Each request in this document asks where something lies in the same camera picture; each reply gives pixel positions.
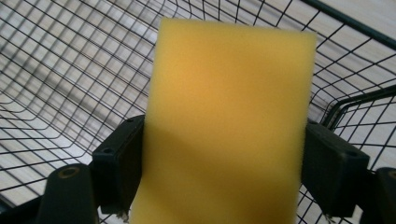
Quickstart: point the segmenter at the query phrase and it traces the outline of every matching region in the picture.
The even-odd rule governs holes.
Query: black plastic part
[[[322,125],[307,124],[302,180],[324,214],[352,216],[369,159]]]
[[[93,183],[104,214],[126,216],[142,175],[144,116],[125,120],[93,153]]]
[[[0,214],[2,224],[33,224],[40,206],[41,196]]]
[[[375,175],[375,198],[384,224],[396,223],[396,169],[381,168]]]
[[[360,224],[384,224],[379,207],[376,204],[375,181],[375,174],[367,172],[364,181],[361,182],[360,187],[357,189],[360,195],[357,205],[363,210]]]
[[[37,224],[98,223],[91,171],[88,165],[70,164],[49,175]]]

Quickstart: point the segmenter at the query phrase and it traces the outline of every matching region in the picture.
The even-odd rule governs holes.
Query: yellow sponge
[[[293,223],[315,41],[163,19],[131,223]]]

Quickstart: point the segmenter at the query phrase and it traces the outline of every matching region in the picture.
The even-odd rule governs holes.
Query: screw hole
[[[70,167],[67,167],[67,168],[65,168],[65,169],[62,169],[62,170],[58,173],[58,176],[59,176],[61,179],[67,179],[67,178],[70,178],[70,177],[72,177],[72,176],[75,176],[76,174],[78,174],[78,172],[79,172],[79,168],[78,168],[78,167],[76,167],[76,166],[70,166]]]

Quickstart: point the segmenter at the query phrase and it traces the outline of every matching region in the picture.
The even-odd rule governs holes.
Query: wire mesh
[[[54,169],[89,163],[123,120],[145,113],[161,17],[317,32],[309,107],[315,121],[337,102],[396,85],[394,46],[300,1],[2,1],[0,199],[6,206],[42,194]],[[372,170],[396,166],[395,106],[394,96],[351,103],[332,126],[372,157]],[[328,222],[304,186],[298,204],[297,223]],[[357,223],[360,213],[333,221]]]

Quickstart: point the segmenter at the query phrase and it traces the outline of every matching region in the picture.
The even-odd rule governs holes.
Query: metal wire grid
[[[396,84],[394,49],[300,1],[29,0],[3,1],[0,12],[0,196],[11,207],[40,195],[54,169],[90,162],[120,122],[145,112],[163,16],[318,32],[316,121]],[[372,156],[371,169],[396,166],[395,111],[394,97],[348,105],[334,131]],[[327,223],[304,186],[297,217]]]

